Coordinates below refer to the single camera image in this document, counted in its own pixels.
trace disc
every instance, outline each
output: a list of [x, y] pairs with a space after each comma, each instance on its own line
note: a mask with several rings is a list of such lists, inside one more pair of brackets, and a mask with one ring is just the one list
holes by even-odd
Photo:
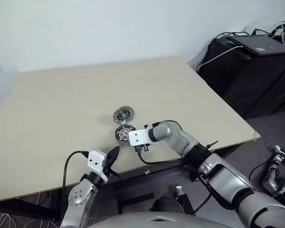
[[119, 126], [115, 131], [115, 137], [118, 141], [123, 143], [129, 143], [129, 132], [135, 131], [136, 129], [131, 125], [122, 125]]
[[130, 106], [122, 106], [118, 108], [113, 114], [113, 119], [118, 125], [123, 125], [130, 122], [133, 117], [134, 110]]

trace metal disc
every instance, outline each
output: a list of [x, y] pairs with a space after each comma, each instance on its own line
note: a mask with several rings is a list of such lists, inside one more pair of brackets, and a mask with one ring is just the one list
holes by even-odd
[[122, 143], [129, 143], [129, 132], [135, 131], [136, 129], [131, 125], [122, 125], [119, 126], [115, 131], [115, 137], [118, 141]]
[[130, 122], [134, 117], [134, 109], [130, 106], [122, 106], [118, 108], [113, 114], [113, 120], [118, 125], [123, 125]]

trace laptop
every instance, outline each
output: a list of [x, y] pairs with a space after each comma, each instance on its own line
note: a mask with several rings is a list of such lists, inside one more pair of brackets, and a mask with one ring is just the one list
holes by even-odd
[[228, 38], [256, 53], [258, 56], [285, 54], [285, 45], [268, 36], [229, 36]]

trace wooden table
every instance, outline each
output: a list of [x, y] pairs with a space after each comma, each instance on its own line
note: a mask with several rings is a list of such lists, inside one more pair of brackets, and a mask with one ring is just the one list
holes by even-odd
[[[0, 108], [0, 200], [62, 186], [63, 167], [76, 150], [121, 151], [113, 169], [144, 166], [134, 148], [119, 144], [113, 112], [129, 105], [129, 123], [175, 120], [214, 149], [260, 137], [185, 62], [162, 58], [22, 73]], [[179, 158], [165, 142], [142, 155], [147, 161]], [[67, 184], [88, 172], [86, 158], [70, 160]]]

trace white wall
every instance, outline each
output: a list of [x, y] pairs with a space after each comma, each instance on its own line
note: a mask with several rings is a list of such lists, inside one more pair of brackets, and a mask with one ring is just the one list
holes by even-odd
[[189, 61], [223, 31], [275, 24], [262, 16], [285, 20], [285, 0], [0, 0], [0, 104], [20, 71]]

